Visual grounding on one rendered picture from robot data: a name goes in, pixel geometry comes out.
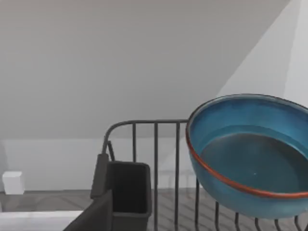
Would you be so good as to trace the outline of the blue bowl with red rim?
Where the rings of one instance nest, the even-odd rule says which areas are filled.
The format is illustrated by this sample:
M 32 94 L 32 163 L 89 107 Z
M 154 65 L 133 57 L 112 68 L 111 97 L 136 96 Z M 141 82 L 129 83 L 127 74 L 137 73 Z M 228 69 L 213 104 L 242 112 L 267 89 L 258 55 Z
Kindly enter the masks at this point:
M 308 108 L 262 94 L 211 99 L 185 129 L 202 187 L 221 205 L 266 219 L 308 212 Z

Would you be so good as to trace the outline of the small white box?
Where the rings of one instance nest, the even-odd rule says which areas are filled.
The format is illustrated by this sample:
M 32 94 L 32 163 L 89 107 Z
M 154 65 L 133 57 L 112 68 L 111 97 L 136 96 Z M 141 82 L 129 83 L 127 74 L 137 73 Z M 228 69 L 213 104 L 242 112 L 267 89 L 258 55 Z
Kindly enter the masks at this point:
M 25 192 L 25 181 L 22 171 L 5 171 L 2 175 L 4 191 L 7 195 L 22 195 Z

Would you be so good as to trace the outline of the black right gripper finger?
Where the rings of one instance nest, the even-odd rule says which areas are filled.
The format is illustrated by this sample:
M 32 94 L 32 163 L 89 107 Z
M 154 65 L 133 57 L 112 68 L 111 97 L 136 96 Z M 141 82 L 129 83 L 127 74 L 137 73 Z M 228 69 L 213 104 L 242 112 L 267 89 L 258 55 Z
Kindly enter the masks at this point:
M 113 214 L 112 190 L 93 200 L 63 231 L 111 231 Z

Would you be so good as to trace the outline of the dark grey cutlery holder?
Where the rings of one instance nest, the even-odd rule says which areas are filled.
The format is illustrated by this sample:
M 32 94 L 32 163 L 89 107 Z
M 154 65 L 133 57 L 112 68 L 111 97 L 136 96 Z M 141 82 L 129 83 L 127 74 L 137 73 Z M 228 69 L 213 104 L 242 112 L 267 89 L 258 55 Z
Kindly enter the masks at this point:
M 145 163 L 110 161 L 99 154 L 90 198 L 112 192 L 112 231 L 147 231 L 152 214 L 150 167 Z

